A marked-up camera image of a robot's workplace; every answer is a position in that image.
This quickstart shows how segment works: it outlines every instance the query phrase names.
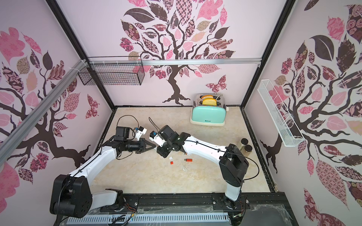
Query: wall-mounted basket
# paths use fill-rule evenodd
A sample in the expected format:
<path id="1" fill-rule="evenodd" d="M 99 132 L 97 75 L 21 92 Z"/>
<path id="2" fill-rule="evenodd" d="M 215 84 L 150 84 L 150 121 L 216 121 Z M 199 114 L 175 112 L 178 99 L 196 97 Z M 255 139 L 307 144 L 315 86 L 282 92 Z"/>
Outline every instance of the wall-mounted basket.
<path id="1" fill-rule="evenodd" d="M 276 96 L 272 98 L 269 94 L 269 91 L 274 90 Z M 275 87 L 273 86 L 272 82 L 269 79 L 261 80 L 260 85 L 258 87 L 258 92 L 263 99 L 266 108 L 268 109 L 271 118 L 277 128 L 280 137 L 286 147 L 295 147 L 302 141 L 304 141 L 304 136 L 300 132 L 297 124 L 295 123 L 292 114 L 289 112 L 288 107 L 285 105 L 282 99 L 279 96 L 279 93 L 276 91 Z M 281 112 L 279 111 L 277 105 L 275 104 L 275 100 L 280 100 L 277 102 L 281 102 L 283 104 L 283 110 L 286 112 L 284 117 L 282 116 Z M 290 131 L 288 125 L 293 125 L 298 129 L 297 134 L 293 134 Z"/>
<path id="2" fill-rule="evenodd" d="M 141 60 L 93 61 L 78 73 L 84 85 L 96 85 L 92 75 L 98 75 L 103 85 L 141 85 L 144 69 Z"/>

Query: tree trunk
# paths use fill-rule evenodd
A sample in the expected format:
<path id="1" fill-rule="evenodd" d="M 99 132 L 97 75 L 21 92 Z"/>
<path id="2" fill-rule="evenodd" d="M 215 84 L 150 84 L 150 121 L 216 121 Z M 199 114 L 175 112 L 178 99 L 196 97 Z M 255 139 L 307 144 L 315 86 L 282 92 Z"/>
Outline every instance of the tree trunk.
<path id="1" fill-rule="evenodd" d="M 172 72 L 170 74 L 170 77 L 168 78 L 168 83 L 171 84 L 172 89 L 173 89 L 173 95 L 168 98 L 167 100 L 165 100 L 163 103 L 165 102 L 169 102 L 171 100 L 175 100 L 175 103 L 178 105 L 182 105 L 179 100 L 189 100 L 189 98 L 185 98 L 184 96 L 182 96 L 180 94 L 180 88 L 177 86 L 176 84 L 176 80 L 175 77 L 178 74 L 178 72 L 180 71 L 181 67 L 178 67 L 177 65 L 169 65 L 172 69 Z"/>

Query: tree wall decal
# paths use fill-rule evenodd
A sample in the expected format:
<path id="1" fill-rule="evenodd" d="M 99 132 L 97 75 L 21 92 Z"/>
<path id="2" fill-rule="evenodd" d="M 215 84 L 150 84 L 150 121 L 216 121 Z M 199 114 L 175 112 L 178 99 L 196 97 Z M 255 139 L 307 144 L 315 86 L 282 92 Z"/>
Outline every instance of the tree wall decal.
<path id="1" fill-rule="evenodd" d="M 334 146 L 344 144 L 346 147 L 362 148 L 362 143 L 350 136 L 352 133 L 362 135 L 362 122 L 359 119 L 362 117 L 362 102 L 351 101 L 362 95 L 362 70 L 359 67 L 362 64 L 356 57 L 359 55 L 355 48 L 356 44 L 361 49 L 362 5 L 346 7 L 349 9 L 346 25 L 340 18 L 329 18 L 327 24 L 329 36 L 338 42 L 325 35 L 313 36 L 314 52 L 303 43 L 295 55 L 293 65 L 291 58 L 282 63 L 283 75 L 277 77 L 274 86 L 282 100 L 276 99 L 275 103 L 286 117 L 286 110 L 289 110 L 306 139 L 298 145 L 298 154 L 307 150 L 306 169 L 309 174 L 313 174 L 315 166 L 322 185 L 348 207 L 346 183 L 350 194 L 362 207 L 361 183 L 349 182 L 351 179 L 362 181 L 361 174 L 350 167 L 362 164 L 362 155 L 349 154 L 349 148 L 340 151 Z M 360 21 L 359 27 L 352 30 L 355 22 L 351 20 Z M 273 97 L 274 93 L 270 91 L 269 94 Z M 287 124 L 291 132 L 297 134 L 295 124 Z M 269 153 L 275 153 L 274 147 L 280 148 L 280 145 L 263 145 Z"/>
<path id="2" fill-rule="evenodd" d="M 136 46 L 141 48 L 140 56 L 143 59 L 219 59 L 230 58 L 234 51 L 224 50 L 232 39 L 222 39 L 228 27 L 223 27 L 227 20 L 227 11 L 223 7 L 223 1 L 217 0 L 163 0 L 161 1 L 134 1 L 130 3 L 137 7 L 125 13 L 133 17 L 137 23 L 129 23 L 121 20 L 123 30 L 128 38 L 122 38 L 120 46 L 127 52 L 133 51 Z M 197 16 L 191 18 L 193 12 L 199 8 Z M 210 53 L 210 49 L 223 50 Z M 215 64 L 201 65 L 163 65 L 144 66 L 145 72 L 150 72 L 150 77 L 159 79 L 167 78 L 172 86 L 173 94 L 165 100 L 174 100 L 176 104 L 183 105 L 180 100 L 190 100 L 181 94 L 175 77 L 183 75 L 190 77 L 195 74 L 202 77 L 203 74 L 212 73 L 218 68 Z"/>

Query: beige marble surface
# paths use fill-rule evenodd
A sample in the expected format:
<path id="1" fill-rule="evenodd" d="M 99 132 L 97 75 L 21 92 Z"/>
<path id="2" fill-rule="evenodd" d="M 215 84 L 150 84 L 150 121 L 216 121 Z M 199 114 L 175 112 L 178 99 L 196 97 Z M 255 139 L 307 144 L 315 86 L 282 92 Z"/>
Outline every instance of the beige marble surface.
<path id="1" fill-rule="evenodd" d="M 119 117 L 133 115 L 139 125 L 147 129 L 143 138 L 149 140 L 149 134 L 155 128 L 149 122 L 151 117 L 155 124 L 162 128 L 169 125 L 178 134 L 186 132 L 194 137 L 216 145 L 228 146 L 237 144 L 241 138 L 247 138 L 251 145 L 250 135 L 246 128 L 239 107 L 230 107 L 226 114 L 226 123 L 222 127 L 194 125 L 189 122 L 191 107 L 131 107 L 118 108 L 106 139 L 115 134 Z M 120 126 L 134 128 L 137 122 L 130 116 L 123 117 Z M 259 164 L 253 149 L 243 154 Z M 245 178 L 256 175 L 257 167 L 249 160 L 249 168 Z M 92 192 L 106 188 L 121 189 L 124 193 L 200 193 L 225 192 L 224 181 L 219 165 L 198 155 L 185 155 L 183 152 L 171 152 L 167 158 L 161 157 L 152 149 L 142 154 L 132 154 L 122 160 L 110 162 L 95 178 L 91 185 Z M 270 192 L 262 170 L 259 175 L 245 181 L 242 192 Z"/>

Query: black cable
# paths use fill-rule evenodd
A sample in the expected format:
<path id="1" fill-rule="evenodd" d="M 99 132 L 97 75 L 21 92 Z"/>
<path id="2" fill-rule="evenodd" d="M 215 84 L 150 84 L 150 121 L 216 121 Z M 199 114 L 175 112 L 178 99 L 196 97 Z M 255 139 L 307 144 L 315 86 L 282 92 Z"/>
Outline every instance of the black cable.
<path id="1" fill-rule="evenodd" d="M 201 145 L 203 145 L 203 146 L 206 146 L 206 147 L 209 147 L 209 148 L 211 148 L 211 149 L 214 149 L 214 150 L 216 150 L 216 151 L 218 151 L 218 152 L 226 152 L 226 151 L 221 151 L 220 149 L 216 149 L 216 148 L 207 146 L 206 144 L 203 144 L 203 143 L 200 143 L 200 142 L 196 142 L 196 141 L 192 141 L 192 140 L 185 140 L 185 141 L 193 142 L 193 143 L 196 143 L 196 144 L 201 144 Z M 233 155 L 238 155 L 238 156 L 241 156 L 241 157 L 250 159 L 250 160 L 253 161 L 253 162 L 255 163 L 255 165 L 258 167 L 258 173 L 257 173 L 255 176 L 253 176 L 253 177 L 251 177 L 251 178 L 248 178 L 248 179 L 243 179 L 243 180 L 250 180 L 250 179 L 253 179 L 253 178 L 255 178 L 255 177 L 257 177 L 257 176 L 259 175 L 260 169 L 259 169 L 258 164 L 257 164 L 254 160 L 252 160 L 251 158 L 245 157 L 245 156 L 243 156 L 243 155 L 239 155 L 239 154 L 235 154 L 235 153 L 231 153 L 231 152 L 227 152 L 227 153 L 230 153 L 230 154 L 233 154 Z"/>

